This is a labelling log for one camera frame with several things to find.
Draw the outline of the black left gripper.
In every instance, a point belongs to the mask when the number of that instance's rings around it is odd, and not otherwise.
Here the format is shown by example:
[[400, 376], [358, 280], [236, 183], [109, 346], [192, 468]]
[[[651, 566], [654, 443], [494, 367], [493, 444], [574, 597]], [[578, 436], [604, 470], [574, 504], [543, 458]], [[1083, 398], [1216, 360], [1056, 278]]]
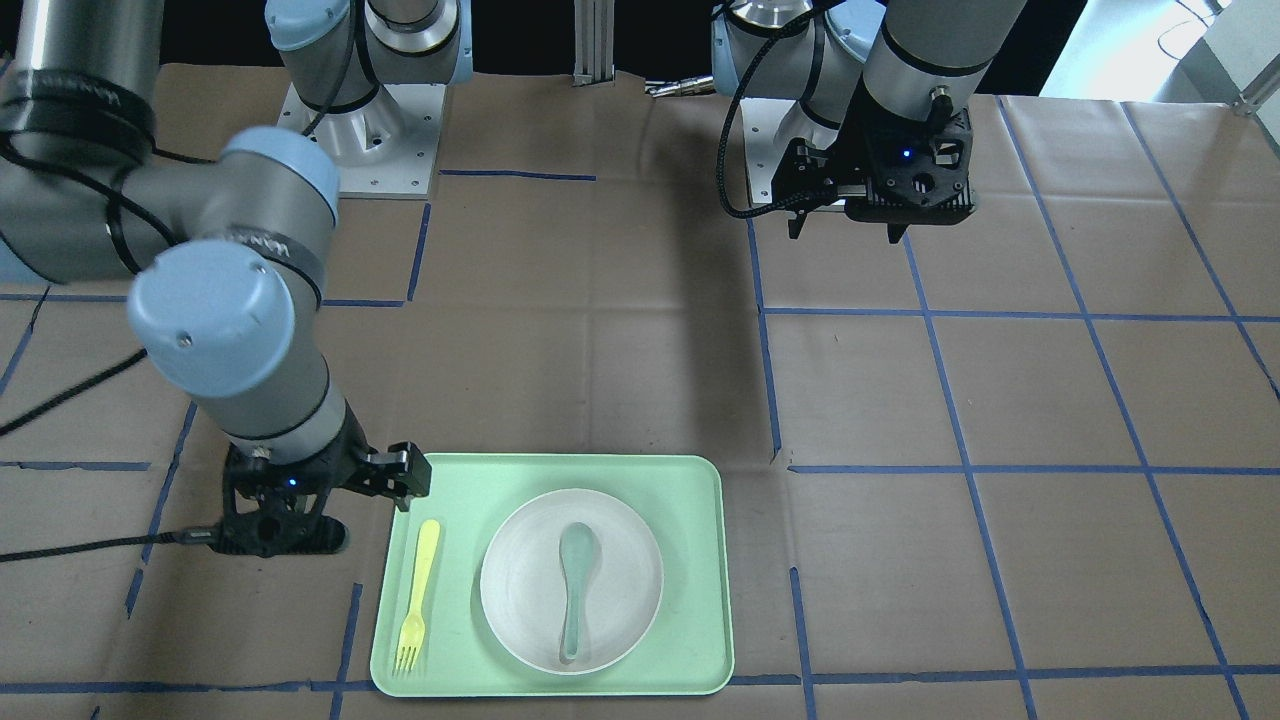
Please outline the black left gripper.
[[928, 74], [910, 65], [868, 65], [850, 106], [854, 169], [804, 138], [785, 147], [771, 181], [773, 202], [797, 240], [814, 211], [851, 196], [846, 215], [882, 224], [900, 243], [911, 225], [957, 225], [977, 210], [970, 182], [973, 127], [968, 77]]

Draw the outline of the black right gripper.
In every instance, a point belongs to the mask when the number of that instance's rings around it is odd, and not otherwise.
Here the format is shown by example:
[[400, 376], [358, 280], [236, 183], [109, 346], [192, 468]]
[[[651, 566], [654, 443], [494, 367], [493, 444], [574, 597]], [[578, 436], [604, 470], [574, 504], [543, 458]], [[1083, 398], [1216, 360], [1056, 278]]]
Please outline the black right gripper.
[[210, 550], [230, 556], [333, 555], [346, 547], [347, 527], [326, 515], [335, 489], [390, 498], [407, 512], [428, 497], [433, 466], [413, 442], [370, 448], [346, 407], [333, 439], [314, 456], [291, 464], [252, 457], [234, 445], [221, 469], [221, 519]]

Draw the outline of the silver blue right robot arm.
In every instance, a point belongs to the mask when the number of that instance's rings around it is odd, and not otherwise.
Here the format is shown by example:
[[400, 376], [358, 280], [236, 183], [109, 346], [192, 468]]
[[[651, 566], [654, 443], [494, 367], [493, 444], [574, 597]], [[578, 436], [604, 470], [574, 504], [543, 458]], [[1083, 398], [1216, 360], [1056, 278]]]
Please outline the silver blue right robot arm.
[[26, 1], [3, 78], [3, 281], [128, 279], [140, 350], [9, 420], [27, 427], [150, 360], [229, 439], [221, 519], [140, 544], [273, 557], [337, 553], [347, 489], [404, 511], [430, 488], [410, 442], [374, 448], [314, 337], [344, 172], [413, 164], [392, 87], [466, 81], [466, 1], [270, 1], [264, 19], [303, 108], [234, 135], [211, 161], [156, 142], [161, 1]]

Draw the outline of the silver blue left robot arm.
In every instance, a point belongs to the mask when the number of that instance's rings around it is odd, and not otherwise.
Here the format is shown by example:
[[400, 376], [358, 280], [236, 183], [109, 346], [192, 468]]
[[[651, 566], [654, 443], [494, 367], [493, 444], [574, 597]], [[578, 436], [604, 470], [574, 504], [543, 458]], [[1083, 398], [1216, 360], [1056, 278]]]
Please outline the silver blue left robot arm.
[[[957, 225], [977, 209], [968, 110], [1024, 10], [1021, 1], [721, 1], [710, 15], [712, 79], [730, 97], [716, 150], [723, 211], [805, 219], [838, 205], [886, 228]], [[828, 133], [780, 143], [767, 195], [736, 208], [726, 179], [742, 100], [786, 100]]]

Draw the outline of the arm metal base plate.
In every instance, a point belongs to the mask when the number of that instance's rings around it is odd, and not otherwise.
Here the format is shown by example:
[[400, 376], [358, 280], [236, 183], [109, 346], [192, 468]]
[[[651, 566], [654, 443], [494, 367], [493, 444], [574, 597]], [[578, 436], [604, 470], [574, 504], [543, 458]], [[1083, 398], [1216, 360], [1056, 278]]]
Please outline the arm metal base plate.
[[366, 106], [323, 119], [312, 138], [339, 169], [340, 196], [429, 200], [448, 91], [385, 85]]
[[773, 204], [771, 181], [782, 152], [792, 138], [827, 149], [838, 137], [838, 127], [828, 127], [799, 100], [746, 97], [741, 102], [742, 140], [748, 178], [748, 209]]

